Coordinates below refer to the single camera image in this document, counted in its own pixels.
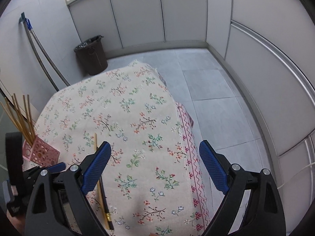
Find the pink perforated plastic basket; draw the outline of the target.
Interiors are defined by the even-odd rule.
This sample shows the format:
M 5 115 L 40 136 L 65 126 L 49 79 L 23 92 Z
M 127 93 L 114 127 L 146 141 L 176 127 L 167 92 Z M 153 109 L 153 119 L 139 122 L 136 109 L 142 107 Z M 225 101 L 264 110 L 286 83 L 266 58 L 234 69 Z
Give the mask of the pink perforated plastic basket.
M 24 141 L 22 146 L 22 157 L 41 167 L 50 167 L 58 163 L 60 152 L 48 143 L 36 136 L 32 146 Z

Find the loose bamboo chopstick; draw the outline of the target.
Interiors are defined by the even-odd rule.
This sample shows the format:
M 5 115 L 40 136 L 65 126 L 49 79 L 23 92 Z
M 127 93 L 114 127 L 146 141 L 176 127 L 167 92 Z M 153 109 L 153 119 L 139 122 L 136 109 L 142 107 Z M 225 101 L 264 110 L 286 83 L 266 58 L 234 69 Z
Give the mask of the loose bamboo chopstick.
M 97 146 L 97 134 L 96 133 L 94 133 L 94 142 L 95 142 L 94 143 L 94 150 L 97 151 L 98 146 Z M 100 203 L 102 214 L 103 214 L 103 218 L 104 218 L 105 228 L 107 230 L 109 230 L 109 224 L 108 224 L 108 221 L 107 221 L 107 215 L 106 215 L 106 212 L 105 212 L 105 206 L 104 206 L 104 202 L 103 202 L 103 194 L 101 192 L 102 189 L 103 188 L 101 186 L 101 178 L 100 178 L 98 183 L 97 183 L 97 190 L 98 190 L 98 195 L 99 195 L 99 203 Z

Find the black chopstick gold band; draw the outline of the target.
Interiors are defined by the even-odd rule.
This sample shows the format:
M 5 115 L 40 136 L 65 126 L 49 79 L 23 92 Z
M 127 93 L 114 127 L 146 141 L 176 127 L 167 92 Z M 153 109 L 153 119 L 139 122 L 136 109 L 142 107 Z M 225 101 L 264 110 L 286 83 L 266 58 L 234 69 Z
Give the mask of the black chopstick gold band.
M 101 162 L 101 168 L 103 167 L 103 163 L 104 163 L 104 158 L 105 158 L 105 152 L 104 151 L 99 151 L 98 153 L 98 161 Z M 109 207 L 108 207 L 108 204 L 107 204 L 107 200 L 106 200 L 106 195 L 105 195 L 105 190 L 104 190 L 104 184 L 103 184 L 103 178 L 102 176 L 100 175 L 100 178 L 101 178 L 101 186 L 102 186 L 102 194 L 103 194 L 103 202 L 104 202 L 104 206 L 105 206 L 105 212 L 106 212 L 106 215 L 107 215 L 107 221 L 108 221 L 108 224 L 109 224 L 109 230 L 111 231 L 114 231 L 114 225 L 113 225 L 113 222 L 112 222 L 112 219 L 111 219 L 111 215 L 110 215 L 110 212 L 109 212 Z

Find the chopsticks standing in basket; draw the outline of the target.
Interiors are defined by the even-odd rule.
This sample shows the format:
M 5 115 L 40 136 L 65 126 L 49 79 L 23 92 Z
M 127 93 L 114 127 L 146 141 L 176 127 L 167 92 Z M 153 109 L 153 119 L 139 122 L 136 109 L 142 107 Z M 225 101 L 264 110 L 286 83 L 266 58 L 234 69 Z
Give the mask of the chopsticks standing in basket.
M 1 102 L 1 106 L 17 130 L 22 133 L 26 142 L 32 147 L 36 139 L 36 133 L 31 114 L 31 104 L 29 101 L 29 95 L 23 95 L 22 97 L 24 114 L 22 114 L 15 94 L 11 96 L 12 103 L 8 98 L 4 98 L 5 104 Z

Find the floral tablecloth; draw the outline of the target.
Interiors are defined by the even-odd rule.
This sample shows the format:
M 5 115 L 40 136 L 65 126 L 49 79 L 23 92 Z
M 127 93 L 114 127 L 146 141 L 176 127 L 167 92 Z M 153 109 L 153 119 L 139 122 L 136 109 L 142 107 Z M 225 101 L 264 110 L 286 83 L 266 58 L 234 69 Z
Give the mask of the floral tablecloth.
M 68 166 L 110 144 L 109 235 L 201 235 L 209 215 L 191 124 L 158 71 L 134 60 L 56 93 L 35 131 Z

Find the brown trash bin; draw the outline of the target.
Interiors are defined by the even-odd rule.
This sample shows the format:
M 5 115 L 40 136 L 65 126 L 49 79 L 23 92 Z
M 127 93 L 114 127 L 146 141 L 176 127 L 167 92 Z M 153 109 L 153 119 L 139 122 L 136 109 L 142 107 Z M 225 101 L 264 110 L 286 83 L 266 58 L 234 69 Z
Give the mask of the brown trash bin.
M 94 36 L 74 48 L 81 66 L 91 76 L 102 73 L 108 67 L 106 54 L 101 42 L 102 38 L 103 36 L 101 35 Z

